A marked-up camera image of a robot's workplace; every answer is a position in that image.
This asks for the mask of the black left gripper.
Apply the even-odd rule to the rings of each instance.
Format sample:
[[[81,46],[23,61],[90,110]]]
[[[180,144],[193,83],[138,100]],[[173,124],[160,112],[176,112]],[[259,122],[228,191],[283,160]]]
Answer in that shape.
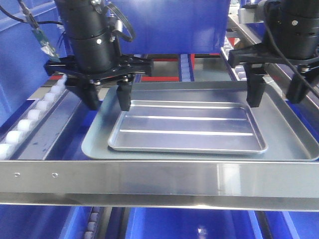
[[[117,97],[122,111],[129,111],[131,92],[135,74],[151,74],[152,59],[135,56],[121,56],[115,60],[115,65],[97,72],[82,70],[75,56],[67,56],[60,62],[47,61],[44,68],[49,76],[54,73],[67,75],[66,89],[74,93],[90,110],[100,106],[98,93],[94,84],[103,85],[117,81]]]

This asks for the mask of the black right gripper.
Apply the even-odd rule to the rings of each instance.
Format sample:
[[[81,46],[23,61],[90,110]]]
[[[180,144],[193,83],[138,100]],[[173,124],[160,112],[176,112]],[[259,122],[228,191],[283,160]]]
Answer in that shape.
[[[306,60],[288,59],[288,61],[293,66],[298,67],[300,72],[319,69],[318,56]],[[266,82],[263,79],[267,74],[263,66],[266,63],[288,66],[288,63],[282,57],[272,53],[263,43],[229,51],[228,64],[232,68],[238,65],[244,65],[247,78],[246,101],[251,108],[257,108],[260,105],[266,87]],[[289,84],[286,98],[292,104],[299,104],[306,97],[308,92],[308,87],[299,79],[297,74],[294,74]]]

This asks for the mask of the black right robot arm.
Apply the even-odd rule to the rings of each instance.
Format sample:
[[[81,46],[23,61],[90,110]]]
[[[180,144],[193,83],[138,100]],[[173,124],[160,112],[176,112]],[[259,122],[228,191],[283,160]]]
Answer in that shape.
[[[284,64],[294,73],[287,99],[300,103],[308,92],[319,93],[319,2],[317,0],[261,0],[238,11],[240,23],[262,22],[261,43],[231,50],[228,64],[243,65],[247,78],[247,103],[258,107],[264,90],[266,63]]]

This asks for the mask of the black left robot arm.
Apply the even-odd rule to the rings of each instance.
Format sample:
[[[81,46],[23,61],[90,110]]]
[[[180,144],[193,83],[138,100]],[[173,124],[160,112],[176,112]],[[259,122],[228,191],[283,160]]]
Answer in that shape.
[[[92,110],[97,86],[116,82],[123,111],[131,106],[134,76],[150,74],[145,54],[216,53],[226,34],[227,0],[58,0],[72,54],[48,61],[65,73],[65,87]]]

